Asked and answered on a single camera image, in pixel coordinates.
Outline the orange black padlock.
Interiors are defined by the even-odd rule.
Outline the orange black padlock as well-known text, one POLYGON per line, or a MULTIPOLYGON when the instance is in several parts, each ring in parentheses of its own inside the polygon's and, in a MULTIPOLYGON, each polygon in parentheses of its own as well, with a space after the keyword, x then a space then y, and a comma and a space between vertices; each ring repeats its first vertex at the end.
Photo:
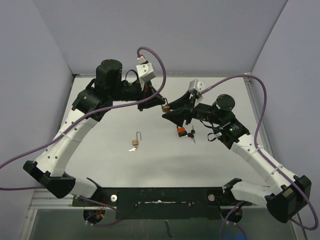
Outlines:
POLYGON ((183 138, 183 137, 186 137, 188 135, 186 129, 184 127, 177 127, 176 128, 176 131, 177 131, 177 135, 180 137, 180 138, 183 138))

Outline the black headed key bunch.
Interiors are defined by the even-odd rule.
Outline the black headed key bunch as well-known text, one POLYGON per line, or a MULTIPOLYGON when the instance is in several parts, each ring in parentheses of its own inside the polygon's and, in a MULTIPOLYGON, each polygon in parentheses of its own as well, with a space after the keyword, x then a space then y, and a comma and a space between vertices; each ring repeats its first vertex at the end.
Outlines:
POLYGON ((196 131, 195 131, 194 126, 193 126, 191 131, 187 134, 187 137, 191 138, 194 143, 196 143, 196 141, 195 141, 195 133, 196 133, 196 131))

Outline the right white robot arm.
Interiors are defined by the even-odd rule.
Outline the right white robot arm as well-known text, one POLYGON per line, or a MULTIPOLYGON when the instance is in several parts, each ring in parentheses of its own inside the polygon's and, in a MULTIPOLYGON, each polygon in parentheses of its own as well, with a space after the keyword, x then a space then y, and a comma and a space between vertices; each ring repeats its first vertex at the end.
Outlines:
POLYGON ((230 205, 245 201, 264 207, 276 220, 287 223, 307 205, 310 179, 286 169, 254 142, 254 136, 232 112, 235 100, 230 95, 219 95, 212 105, 196 100, 186 93, 170 103, 170 111, 162 117, 179 127, 193 119, 210 123, 213 138, 244 159, 266 183, 258 186, 235 178, 223 186, 223 200, 230 205))

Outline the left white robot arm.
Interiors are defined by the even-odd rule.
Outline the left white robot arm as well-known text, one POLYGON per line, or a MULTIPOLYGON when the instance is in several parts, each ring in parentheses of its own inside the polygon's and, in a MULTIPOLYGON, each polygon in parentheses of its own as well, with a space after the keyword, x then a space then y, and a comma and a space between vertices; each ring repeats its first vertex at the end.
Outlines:
POLYGON ((23 169, 56 198, 68 194, 83 196, 88 204, 100 203, 102 193, 99 186, 89 179, 77 179, 66 173, 73 153, 84 137, 104 117, 114 102, 138 102, 140 111, 163 105, 165 99, 156 93, 151 80, 156 77, 152 63, 143 55, 137 58, 136 77, 133 82, 122 79, 121 62, 106 59, 96 68, 92 79, 72 103, 64 124, 56 135, 57 141, 47 146, 35 160, 29 160, 23 169))

